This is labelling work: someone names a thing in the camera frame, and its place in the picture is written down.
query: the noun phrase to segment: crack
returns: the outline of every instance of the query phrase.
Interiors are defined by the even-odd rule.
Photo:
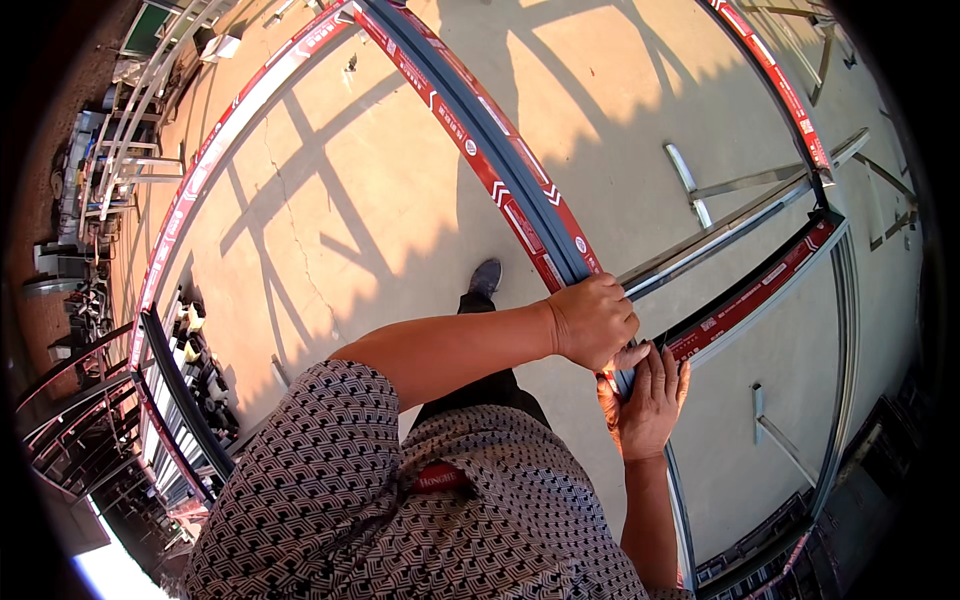
[[[290,206],[290,198],[287,196],[287,182],[283,179],[283,175],[280,173],[280,167],[276,164],[274,160],[274,153],[270,150],[270,144],[267,143],[267,134],[270,128],[270,119],[268,117],[263,118],[263,146],[267,149],[267,158],[270,160],[270,164],[274,167],[276,172],[276,178],[280,180],[280,189],[283,190],[283,205],[287,209],[287,214],[290,215],[290,229],[294,232],[294,241],[297,242],[297,246],[300,248],[300,254],[303,255],[303,273],[306,275],[307,281],[310,282],[310,285],[313,287],[314,293],[317,295],[317,298],[326,306],[326,310],[330,313],[330,320],[333,322],[333,326],[330,328],[330,335],[334,340],[340,340],[344,337],[340,333],[340,322],[337,320],[337,314],[333,312],[333,306],[330,305],[326,298],[324,298],[324,293],[320,291],[320,288],[317,287],[317,283],[313,280],[313,276],[310,275],[310,258],[306,253],[306,250],[303,248],[303,242],[301,242],[300,237],[297,235],[297,222],[294,219],[294,209]],[[344,341],[349,343],[349,340],[344,337]]]

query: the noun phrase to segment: forearm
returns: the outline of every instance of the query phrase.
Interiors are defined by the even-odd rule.
[[[403,412],[493,372],[550,355],[555,335],[553,312],[540,301],[511,310],[387,325],[330,358],[383,373],[394,384]]]
[[[627,519],[620,547],[648,588],[677,586],[677,536],[670,508],[666,458],[627,461]]]

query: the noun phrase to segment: sky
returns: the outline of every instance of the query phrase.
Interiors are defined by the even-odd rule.
[[[96,506],[93,510],[95,514],[100,512]],[[110,543],[79,554],[73,559],[77,570],[86,576],[91,590],[103,600],[169,600],[169,596],[158,588],[140,565],[127,554],[126,548],[102,516],[100,524],[110,537]]]

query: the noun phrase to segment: black pants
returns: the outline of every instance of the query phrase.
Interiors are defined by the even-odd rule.
[[[491,300],[475,292],[468,292],[460,297],[460,308],[457,314],[488,313],[494,310],[496,307]],[[411,429],[444,411],[482,404],[517,408],[543,423],[548,429],[550,428],[550,423],[547,422],[537,399],[517,386],[513,369],[504,369],[477,379],[444,397],[427,402],[420,408],[420,414],[417,415]]]

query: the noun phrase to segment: leg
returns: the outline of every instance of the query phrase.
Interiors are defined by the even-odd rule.
[[[470,280],[469,290],[460,297],[460,308],[457,314],[486,313],[496,310],[490,296],[496,291],[499,280],[499,262],[492,265],[491,261],[487,261],[480,265]],[[469,383],[444,397],[427,402],[421,406],[412,428],[442,412],[482,404],[517,408],[540,421],[547,428],[550,427],[537,399],[520,390],[516,384],[514,371],[505,369]]]

